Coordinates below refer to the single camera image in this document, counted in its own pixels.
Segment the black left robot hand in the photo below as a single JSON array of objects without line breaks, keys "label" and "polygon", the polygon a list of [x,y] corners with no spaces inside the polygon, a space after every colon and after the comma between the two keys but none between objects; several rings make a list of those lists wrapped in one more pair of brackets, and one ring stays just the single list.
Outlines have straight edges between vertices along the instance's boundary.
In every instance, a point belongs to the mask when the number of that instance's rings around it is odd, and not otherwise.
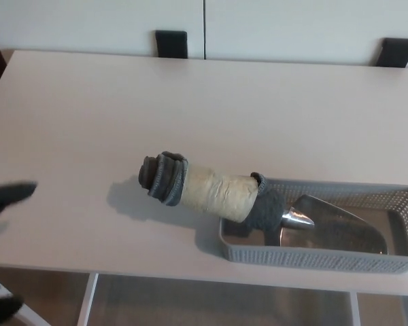
[{"label": "black left robot hand", "polygon": [[[8,206],[31,197],[36,187],[36,181],[19,181],[0,185],[0,214]],[[0,325],[12,319],[23,305],[24,300],[19,296],[0,297]]]}]

